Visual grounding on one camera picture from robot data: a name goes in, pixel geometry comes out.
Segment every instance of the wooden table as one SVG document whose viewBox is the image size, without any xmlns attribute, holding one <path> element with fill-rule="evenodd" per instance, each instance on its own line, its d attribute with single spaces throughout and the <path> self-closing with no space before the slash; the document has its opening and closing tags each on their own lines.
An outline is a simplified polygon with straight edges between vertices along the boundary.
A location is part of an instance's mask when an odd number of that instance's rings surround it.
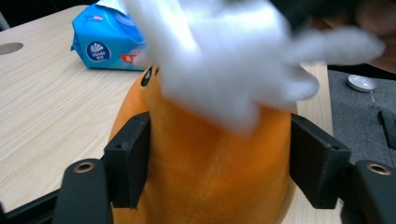
<svg viewBox="0 0 396 224">
<path fill-rule="evenodd" d="M 0 201 L 6 211 L 60 187 L 74 161 L 100 158 L 112 123 L 140 74 L 88 69 L 74 51 L 72 7 L 0 33 Z M 299 113 L 332 133 L 327 70 L 306 67 L 321 82 L 319 94 L 298 103 Z M 340 223 L 339 211 L 313 209 L 300 191 L 284 223 Z"/>
</svg>

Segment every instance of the white glove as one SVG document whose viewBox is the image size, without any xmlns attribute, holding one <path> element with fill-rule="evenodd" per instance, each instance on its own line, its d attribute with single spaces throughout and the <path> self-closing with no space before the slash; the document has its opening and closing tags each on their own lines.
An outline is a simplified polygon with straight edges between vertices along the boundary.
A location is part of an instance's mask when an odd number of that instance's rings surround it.
<svg viewBox="0 0 396 224">
<path fill-rule="evenodd" d="M 293 35 L 264 0 L 127 5 L 148 42 L 146 56 L 162 70 L 163 96 L 237 133 L 254 129 L 260 105 L 290 110 L 315 94 L 318 81 L 300 63 L 365 63 L 385 48 L 352 27 Z M 147 60 L 142 57 L 141 63 Z"/>
</svg>

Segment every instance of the tissue package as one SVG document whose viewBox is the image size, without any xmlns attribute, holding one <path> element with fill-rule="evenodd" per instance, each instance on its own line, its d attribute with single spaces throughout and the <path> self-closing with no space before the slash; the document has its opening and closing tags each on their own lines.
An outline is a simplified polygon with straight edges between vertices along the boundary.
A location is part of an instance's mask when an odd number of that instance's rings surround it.
<svg viewBox="0 0 396 224">
<path fill-rule="evenodd" d="M 145 70 L 133 66 L 134 57 L 145 49 L 145 40 L 129 16 L 114 8 L 91 5 L 72 21 L 73 46 L 90 68 Z"/>
</svg>

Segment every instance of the orange object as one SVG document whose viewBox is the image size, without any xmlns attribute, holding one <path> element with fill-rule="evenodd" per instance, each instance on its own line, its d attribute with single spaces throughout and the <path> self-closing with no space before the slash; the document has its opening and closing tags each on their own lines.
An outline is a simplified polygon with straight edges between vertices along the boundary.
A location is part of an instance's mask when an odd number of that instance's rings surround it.
<svg viewBox="0 0 396 224">
<path fill-rule="evenodd" d="M 114 222 L 280 223 L 294 192 L 290 113 L 264 107 L 252 135 L 235 135 L 163 99 L 159 78 L 154 66 L 136 80 L 110 136 L 149 111 L 148 179 L 137 209 L 113 208 Z"/>
</svg>

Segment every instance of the hole in table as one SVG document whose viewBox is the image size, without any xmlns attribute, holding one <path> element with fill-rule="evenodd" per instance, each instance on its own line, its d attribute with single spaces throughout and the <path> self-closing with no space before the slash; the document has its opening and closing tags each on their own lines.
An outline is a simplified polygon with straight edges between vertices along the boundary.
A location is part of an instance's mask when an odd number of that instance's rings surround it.
<svg viewBox="0 0 396 224">
<path fill-rule="evenodd" d="M 0 45 L 0 55 L 10 54 L 23 48 L 23 44 L 19 42 L 12 42 Z"/>
</svg>

